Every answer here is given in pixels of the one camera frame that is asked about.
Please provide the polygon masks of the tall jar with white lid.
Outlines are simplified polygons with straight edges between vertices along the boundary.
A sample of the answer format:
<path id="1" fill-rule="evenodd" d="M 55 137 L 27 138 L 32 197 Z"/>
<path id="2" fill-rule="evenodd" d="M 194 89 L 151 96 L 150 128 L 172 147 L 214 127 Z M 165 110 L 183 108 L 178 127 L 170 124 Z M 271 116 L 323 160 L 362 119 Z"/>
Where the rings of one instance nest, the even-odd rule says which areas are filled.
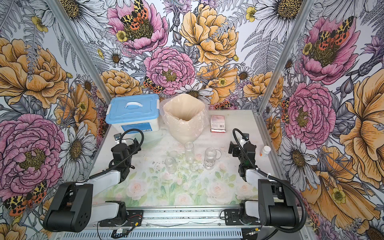
<path id="1" fill-rule="evenodd" d="M 217 150 L 215 148 L 207 148 L 205 150 L 204 167 L 210 170 L 214 167 L 217 159 Z"/>

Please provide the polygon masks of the clear jar with dried flowers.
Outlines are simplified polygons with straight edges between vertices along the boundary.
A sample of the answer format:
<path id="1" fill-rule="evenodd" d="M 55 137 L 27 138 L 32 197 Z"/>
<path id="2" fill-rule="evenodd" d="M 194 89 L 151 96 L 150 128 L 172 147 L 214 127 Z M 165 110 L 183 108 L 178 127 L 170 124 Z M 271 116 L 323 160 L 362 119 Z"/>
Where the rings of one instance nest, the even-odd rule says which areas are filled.
<path id="1" fill-rule="evenodd" d="M 193 142 L 187 142 L 184 145 L 185 147 L 185 159 L 188 164 L 193 164 L 195 162 L 195 145 Z"/>

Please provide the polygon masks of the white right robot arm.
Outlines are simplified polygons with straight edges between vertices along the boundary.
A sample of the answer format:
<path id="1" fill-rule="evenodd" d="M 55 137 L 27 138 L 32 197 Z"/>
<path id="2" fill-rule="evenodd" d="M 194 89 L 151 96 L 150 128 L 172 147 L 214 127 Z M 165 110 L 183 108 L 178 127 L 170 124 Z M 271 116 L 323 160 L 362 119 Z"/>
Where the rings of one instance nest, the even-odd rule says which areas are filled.
<path id="1" fill-rule="evenodd" d="M 256 146 L 251 143 L 238 145 L 230 142 L 229 154 L 240 161 L 239 175 L 258 190 L 258 200 L 242 200 L 238 210 L 226 213 L 230 224 L 262 225 L 278 228 L 282 232 L 295 232 L 300 225 L 296 196 L 289 183 L 272 180 L 271 175 L 261 171 L 255 163 Z"/>

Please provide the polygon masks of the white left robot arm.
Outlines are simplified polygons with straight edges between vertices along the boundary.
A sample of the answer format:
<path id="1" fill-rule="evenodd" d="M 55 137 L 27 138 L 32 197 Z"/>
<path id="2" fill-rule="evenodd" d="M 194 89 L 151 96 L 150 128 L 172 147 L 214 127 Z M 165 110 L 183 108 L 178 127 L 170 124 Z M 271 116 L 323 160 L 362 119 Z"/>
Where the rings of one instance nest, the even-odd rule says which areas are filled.
<path id="1" fill-rule="evenodd" d="M 113 160 L 108 169 L 90 176 L 85 182 L 61 184 L 44 216 L 43 228 L 50 232 L 78 233 L 89 224 L 125 224 L 128 214 L 124 202 L 94 205 L 93 198 L 126 180 L 134 168 L 132 156 L 141 150 L 141 145 L 137 140 L 131 145 L 119 143 L 111 149 Z"/>

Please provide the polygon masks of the pink tea packet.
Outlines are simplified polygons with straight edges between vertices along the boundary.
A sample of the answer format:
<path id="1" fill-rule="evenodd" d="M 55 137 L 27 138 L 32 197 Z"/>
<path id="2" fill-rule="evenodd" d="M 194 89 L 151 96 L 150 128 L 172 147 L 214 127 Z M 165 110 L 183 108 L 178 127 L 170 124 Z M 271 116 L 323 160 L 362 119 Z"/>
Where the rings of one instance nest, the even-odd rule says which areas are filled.
<path id="1" fill-rule="evenodd" d="M 225 116 L 211 115 L 211 133 L 225 133 L 226 124 Z"/>

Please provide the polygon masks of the small white pill bottle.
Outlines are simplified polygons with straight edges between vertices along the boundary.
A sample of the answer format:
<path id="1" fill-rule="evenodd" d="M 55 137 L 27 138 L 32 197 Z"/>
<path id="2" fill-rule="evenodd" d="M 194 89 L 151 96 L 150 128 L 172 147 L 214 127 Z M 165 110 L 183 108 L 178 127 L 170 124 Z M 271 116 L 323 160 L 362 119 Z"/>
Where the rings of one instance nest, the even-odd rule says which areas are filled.
<path id="1" fill-rule="evenodd" d="M 265 157 L 265 156 L 267 156 L 270 152 L 271 152 L 271 147 L 269 147 L 269 146 L 264 146 L 263 148 L 262 148 L 262 150 L 261 150 L 261 152 L 260 152 L 260 156 L 261 157 Z"/>

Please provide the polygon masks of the blue lidded storage box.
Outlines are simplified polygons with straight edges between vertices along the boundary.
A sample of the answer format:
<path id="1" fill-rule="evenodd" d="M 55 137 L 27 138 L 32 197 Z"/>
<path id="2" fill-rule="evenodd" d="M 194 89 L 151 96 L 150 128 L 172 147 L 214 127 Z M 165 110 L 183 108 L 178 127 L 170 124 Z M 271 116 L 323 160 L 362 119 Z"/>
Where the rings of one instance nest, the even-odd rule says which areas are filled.
<path id="1" fill-rule="evenodd" d="M 160 129 L 160 98 L 157 94 L 116 97 L 111 100 L 106 123 L 119 133 L 139 129 L 143 133 Z"/>

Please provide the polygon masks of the bin with plastic liner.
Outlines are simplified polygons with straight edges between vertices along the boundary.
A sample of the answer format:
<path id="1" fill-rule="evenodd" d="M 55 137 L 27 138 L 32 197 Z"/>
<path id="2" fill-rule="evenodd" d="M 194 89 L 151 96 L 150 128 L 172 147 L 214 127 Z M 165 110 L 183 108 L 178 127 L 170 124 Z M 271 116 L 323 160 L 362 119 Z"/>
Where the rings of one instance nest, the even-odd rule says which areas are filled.
<path id="1" fill-rule="evenodd" d="M 160 102 L 160 114 L 171 136 L 181 144 L 194 142 L 209 124 L 208 106 L 189 94 Z"/>

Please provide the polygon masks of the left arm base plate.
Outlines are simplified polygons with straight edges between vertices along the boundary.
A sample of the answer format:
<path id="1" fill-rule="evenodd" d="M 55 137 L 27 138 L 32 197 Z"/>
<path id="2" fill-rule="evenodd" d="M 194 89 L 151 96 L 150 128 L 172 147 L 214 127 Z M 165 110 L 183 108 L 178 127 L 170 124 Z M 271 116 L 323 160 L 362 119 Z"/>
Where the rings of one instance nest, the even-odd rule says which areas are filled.
<path id="1" fill-rule="evenodd" d="M 143 220 L 143 210 L 127 210 L 125 214 L 119 213 L 113 219 L 100 221 L 101 227 L 140 227 Z"/>

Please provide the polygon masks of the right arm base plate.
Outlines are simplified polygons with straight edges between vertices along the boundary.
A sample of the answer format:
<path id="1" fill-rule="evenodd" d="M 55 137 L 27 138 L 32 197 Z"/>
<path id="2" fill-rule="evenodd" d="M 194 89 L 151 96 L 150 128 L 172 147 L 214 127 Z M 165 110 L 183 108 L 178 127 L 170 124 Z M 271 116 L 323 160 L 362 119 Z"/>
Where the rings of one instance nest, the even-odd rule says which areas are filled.
<path id="1" fill-rule="evenodd" d="M 261 226 L 258 218 L 243 214 L 240 209 L 224 209 L 220 213 L 220 219 L 225 221 L 226 226 Z"/>

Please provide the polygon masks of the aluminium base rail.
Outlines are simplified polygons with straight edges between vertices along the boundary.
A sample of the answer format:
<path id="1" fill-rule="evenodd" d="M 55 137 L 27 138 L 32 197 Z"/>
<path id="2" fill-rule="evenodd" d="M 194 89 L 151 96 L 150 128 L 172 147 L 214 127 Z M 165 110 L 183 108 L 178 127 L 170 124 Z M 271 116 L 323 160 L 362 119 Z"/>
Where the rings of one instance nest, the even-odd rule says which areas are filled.
<path id="1" fill-rule="evenodd" d="M 122 226 L 102 227 L 90 224 L 79 233 L 53 233 L 51 240 L 315 240 L 306 225 L 299 232 L 287 234 L 260 223 L 231 224 L 225 207 L 142 207 L 127 210 L 130 220 Z"/>

